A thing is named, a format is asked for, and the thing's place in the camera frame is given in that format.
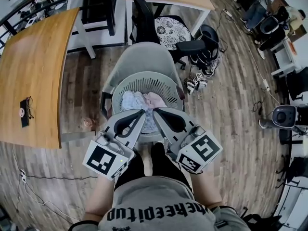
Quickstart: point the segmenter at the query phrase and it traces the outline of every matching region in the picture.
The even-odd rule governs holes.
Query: patterned cushion
[[[169,51],[177,49],[176,43],[191,40],[191,33],[187,27],[175,19],[158,17],[155,19],[155,28],[160,44]]]

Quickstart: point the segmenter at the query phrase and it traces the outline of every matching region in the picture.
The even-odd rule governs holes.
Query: person's arm
[[[219,189],[206,172],[199,175],[191,174],[191,179],[193,194],[197,202],[209,209],[223,205]]]
[[[115,182],[103,176],[98,176],[96,186],[87,202],[85,215],[82,220],[100,222],[112,207]]]

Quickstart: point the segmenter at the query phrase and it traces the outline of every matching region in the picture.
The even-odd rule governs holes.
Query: office chair
[[[308,67],[305,67],[299,73],[295,70],[287,75],[286,82],[289,94],[292,100],[303,100],[303,95],[297,97],[301,93],[308,91]]]
[[[280,26],[287,23],[290,15],[286,7],[282,6],[278,9],[277,13],[266,18],[260,25],[260,31],[263,34],[271,34],[276,31]]]
[[[262,218],[258,214],[250,214],[243,217],[242,219],[244,222],[246,222],[251,231],[278,231],[283,226],[283,224],[279,222],[280,218],[281,216]]]
[[[294,177],[298,176],[308,178],[308,158],[294,158],[286,172],[287,183],[290,183]]]
[[[204,41],[195,40],[179,16],[160,16],[155,19],[145,0],[134,2],[138,16],[132,17],[135,27],[129,38],[133,43],[147,41],[164,45],[174,63],[182,64],[181,69],[186,65],[180,60],[182,57],[198,54],[205,49]]]

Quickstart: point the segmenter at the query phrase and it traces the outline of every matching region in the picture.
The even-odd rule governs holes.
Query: cable
[[[222,19],[222,13],[223,13],[223,10],[220,12],[220,18],[219,18],[219,20],[218,20],[218,27],[216,28],[216,32],[217,32],[217,30],[218,30],[218,28],[220,27],[220,21],[221,21],[221,19]]]
[[[228,47],[229,47],[229,44],[225,40],[223,40],[221,37],[219,37],[219,38],[227,44],[227,47],[225,49],[223,49],[226,52]]]
[[[13,151],[13,154],[14,154],[14,158],[16,160],[17,168],[21,172],[21,169],[20,169],[20,167],[18,165],[17,157],[15,155],[15,151],[14,151],[13,145],[12,145],[12,151]],[[85,178],[66,178],[66,177],[59,178],[59,177],[56,177],[56,176],[54,176],[54,177],[41,176],[40,177],[40,176],[35,176],[35,175],[26,175],[26,177],[37,178],[37,179],[48,179],[48,180],[50,180],[50,179],[57,179],[57,180],[85,180],[85,179],[88,179],[88,178],[97,178],[97,176],[87,176]]]
[[[40,203],[40,202],[38,202],[36,199],[34,199],[28,192],[27,192],[27,190],[26,190],[26,185],[28,186],[28,188],[30,189],[30,191],[42,202],[42,203]],[[69,215],[67,215],[67,214],[65,214],[65,213],[63,213],[55,204],[53,204],[52,202],[50,202],[50,201],[46,201],[46,202],[44,202],[43,201],[43,199],[40,197],[40,196],[38,196],[31,188],[30,188],[30,186],[28,185],[28,183],[25,183],[24,184],[24,187],[25,187],[25,192],[26,192],[26,194],[34,201],[34,202],[36,202],[36,203],[38,203],[39,205],[41,205],[41,206],[46,206],[46,204],[47,203],[51,203],[54,207],[56,207],[56,209],[60,212],[60,213],[62,213],[63,215],[65,215],[65,216],[67,216],[67,217],[69,217],[69,218],[71,218],[71,219],[74,219],[74,220],[76,220],[76,221],[80,221],[80,220],[78,220],[78,219],[76,219],[76,218],[73,218],[73,217],[71,217],[71,216],[69,216]]]
[[[258,67],[258,65],[257,65],[257,63],[256,63],[256,60],[255,60],[255,58],[254,58],[254,56],[253,56],[253,54],[252,54],[252,52],[251,52],[251,50],[250,50],[250,48],[249,48],[249,46],[248,46],[248,44],[247,44],[247,41],[246,41],[245,37],[243,37],[243,34],[242,34],[241,29],[237,26],[237,24],[236,24],[235,21],[234,21],[234,24],[235,24],[235,26],[237,27],[237,29],[240,31],[240,34],[241,34],[242,38],[244,39],[244,42],[245,42],[247,48],[249,49],[249,52],[250,52],[250,54],[251,54],[251,56],[252,56],[252,59],[254,60],[255,65],[256,65],[256,67],[257,67],[257,70],[258,70],[258,72],[259,72],[259,74],[260,74],[260,76],[261,76],[261,79],[264,80],[263,76],[262,76],[261,73],[260,73],[259,67]],[[270,93],[270,91],[268,91],[268,93],[269,93],[270,96],[280,105],[280,103],[277,101],[277,99],[274,98],[274,96]]]
[[[21,169],[20,169],[20,167],[19,167],[19,165],[18,165],[18,161],[17,161],[17,157],[16,157],[16,154],[15,154],[13,145],[12,145],[12,151],[13,151],[13,155],[14,155],[14,158],[15,158],[15,161],[16,161],[17,168],[18,168],[18,170],[19,170],[20,172],[22,172]],[[58,179],[58,180],[85,180],[85,179],[88,179],[88,178],[97,178],[97,177],[94,177],[94,176],[88,176],[88,177],[85,177],[85,178],[72,178],[72,179],[70,179],[70,178],[66,178],[66,177],[61,177],[61,178],[58,178],[58,177],[45,177],[45,176],[43,176],[43,177],[38,177],[38,176],[28,176],[28,175],[26,175],[26,177],[29,177],[29,178],[37,178],[37,179]],[[18,175],[18,202],[17,202],[17,205],[16,205],[16,214],[15,214],[14,218],[16,217],[17,213],[19,213],[18,204],[20,203],[20,178],[21,178],[21,175],[19,174],[19,175]],[[41,201],[41,203],[38,202],[36,199],[34,199],[34,198],[27,192],[27,190],[26,190],[26,185],[27,185],[28,188],[31,190],[31,192]],[[50,203],[50,204],[52,204],[60,213],[62,213],[63,215],[65,215],[65,216],[67,216],[67,217],[69,217],[69,218],[71,218],[71,219],[74,219],[74,220],[76,220],[76,221],[80,221],[80,220],[78,220],[78,219],[76,219],[76,218],[70,217],[69,215],[63,213],[63,212],[62,212],[54,203],[52,203],[51,201],[46,201],[46,202],[44,202],[44,201],[42,200],[42,198],[41,198],[40,196],[38,196],[38,195],[30,188],[30,186],[28,185],[28,183],[25,183],[25,184],[24,184],[24,187],[25,187],[25,192],[26,192],[26,194],[27,194],[33,201],[35,201],[36,203],[38,203],[38,204],[40,204],[40,205],[42,205],[42,206],[47,207],[49,210],[51,210],[53,213],[55,213],[55,214],[57,214],[58,216],[60,216],[62,219],[64,219],[65,221],[67,221],[67,222],[70,223],[71,225],[73,224],[72,222],[66,220],[63,216],[61,216],[59,213],[57,213],[57,212],[55,212],[54,210],[52,210],[52,209],[51,209],[49,206],[47,206],[46,204],[47,204],[47,203]]]
[[[66,178],[66,177],[61,177],[61,178],[58,178],[58,177],[46,177],[46,176],[42,176],[42,177],[38,177],[38,176],[34,176],[34,175],[26,175],[27,177],[29,178],[37,178],[37,179],[57,179],[57,180],[85,180],[85,179],[88,179],[88,178],[97,178],[95,176],[87,176],[85,178]]]
[[[274,96],[269,92],[270,96],[280,105],[280,103],[277,101],[277,99],[274,98]]]

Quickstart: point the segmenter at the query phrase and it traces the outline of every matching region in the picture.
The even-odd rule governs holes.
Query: gray t-shirt
[[[100,223],[82,221],[70,231],[249,231],[235,210],[209,210],[177,180],[148,176],[116,189],[113,208]]]

